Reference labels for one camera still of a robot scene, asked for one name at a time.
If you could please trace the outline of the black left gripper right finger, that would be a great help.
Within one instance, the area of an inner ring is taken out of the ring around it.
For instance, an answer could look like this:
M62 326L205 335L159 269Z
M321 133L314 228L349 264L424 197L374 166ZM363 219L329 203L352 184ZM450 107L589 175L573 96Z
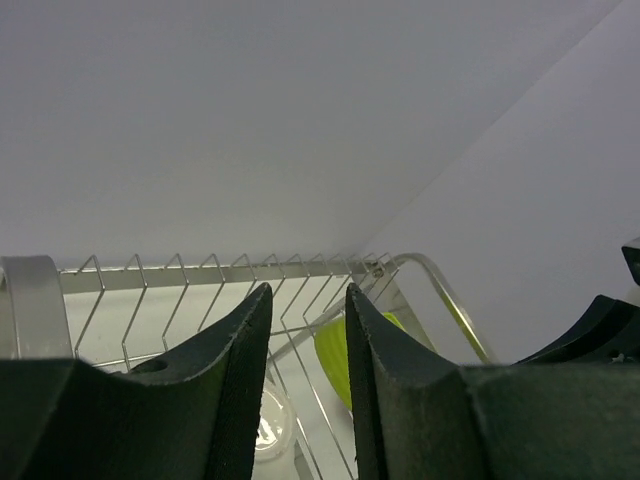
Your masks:
M407 419L352 412L360 478L638 477L639 364L459 365L414 341Z

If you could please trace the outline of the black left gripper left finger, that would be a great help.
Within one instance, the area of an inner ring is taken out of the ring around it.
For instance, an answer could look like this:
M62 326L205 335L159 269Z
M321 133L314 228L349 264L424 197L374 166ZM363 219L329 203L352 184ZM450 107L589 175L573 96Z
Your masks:
M273 291L126 373L81 360L1 364L5 479L248 479Z

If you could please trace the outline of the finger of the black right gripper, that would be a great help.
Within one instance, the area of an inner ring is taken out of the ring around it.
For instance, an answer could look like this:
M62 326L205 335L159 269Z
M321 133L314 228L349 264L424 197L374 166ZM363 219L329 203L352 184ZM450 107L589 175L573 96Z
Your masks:
M518 364L639 364L639 307L598 295L568 331Z

